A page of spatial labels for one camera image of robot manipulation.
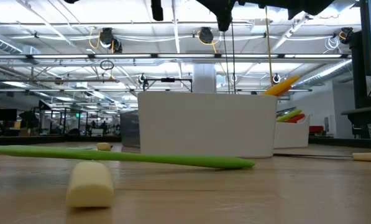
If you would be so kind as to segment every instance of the wooden table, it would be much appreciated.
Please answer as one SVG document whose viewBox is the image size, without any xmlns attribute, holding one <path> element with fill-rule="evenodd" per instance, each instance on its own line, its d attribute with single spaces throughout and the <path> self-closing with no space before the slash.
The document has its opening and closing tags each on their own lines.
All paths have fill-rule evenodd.
<svg viewBox="0 0 371 224">
<path fill-rule="evenodd" d="M 0 156 L 0 223 L 371 224 L 371 162 L 273 157 L 256 159 L 254 170 L 107 162 L 115 206 L 70 210 L 66 185 L 77 162 Z"/>
</svg>

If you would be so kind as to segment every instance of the white box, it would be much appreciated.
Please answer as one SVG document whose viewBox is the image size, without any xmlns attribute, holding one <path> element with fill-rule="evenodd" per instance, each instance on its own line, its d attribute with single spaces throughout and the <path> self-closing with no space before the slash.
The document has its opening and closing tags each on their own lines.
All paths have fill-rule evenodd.
<svg viewBox="0 0 371 224">
<path fill-rule="evenodd" d="M 300 123 L 277 122 L 275 126 L 275 149 L 308 147 L 309 115 Z"/>
<path fill-rule="evenodd" d="M 277 97 L 138 94 L 143 154 L 270 157 Z"/>
</svg>

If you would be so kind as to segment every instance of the desk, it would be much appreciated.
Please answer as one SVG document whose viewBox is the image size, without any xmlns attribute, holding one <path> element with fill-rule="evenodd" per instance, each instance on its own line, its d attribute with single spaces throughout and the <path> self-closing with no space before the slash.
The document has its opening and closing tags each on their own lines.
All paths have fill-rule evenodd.
<svg viewBox="0 0 371 224">
<path fill-rule="evenodd" d="M 121 149 L 119 143 L 114 147 Z M 364 150 L 314 145 L 280 150 L 355 151 Z M 107 162 L 116 187 L 115 206 L 69 210 L 66 184 L 78 161 L 0 156 L 0 223 L 371 224 L 371 162 L 295 157 L 255 161 L 254 170 Z"/>
</svg>

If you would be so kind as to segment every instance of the white bin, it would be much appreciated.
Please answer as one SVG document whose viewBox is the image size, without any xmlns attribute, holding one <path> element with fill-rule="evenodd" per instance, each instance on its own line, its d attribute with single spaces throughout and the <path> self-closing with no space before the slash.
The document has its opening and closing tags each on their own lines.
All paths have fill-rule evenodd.
<svg viewBox="0 0 371 224">
<path fill-rule="evenodd" d="M 275 149 L 308 147 L 309 115 L 299 123 L 277 122 L 275 126 Z"/>
<path fill-rule="evenodd" d="M 276 96 L 138 94 L 143 154 L 270 157 Z"/>
</svg>

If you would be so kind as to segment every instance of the cheese piece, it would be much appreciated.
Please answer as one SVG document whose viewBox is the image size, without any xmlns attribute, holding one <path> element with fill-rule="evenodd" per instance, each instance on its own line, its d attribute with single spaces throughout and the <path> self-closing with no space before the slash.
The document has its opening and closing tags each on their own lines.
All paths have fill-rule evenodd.
<svg viewBox="0 0 371 224">
<path fill-rule="evenodd" d="M 67 207 L 110 207 L 114 201 L 112 175 L 100 162 L 79 162 L 66 190 Z"/>
<path fill-rule="evenodd" d="M 109 143 L 106 143 L 106 142 L 97 143 L 97 150 L 110 151 L 111 148 L 112 146 Z"/>
</svg>

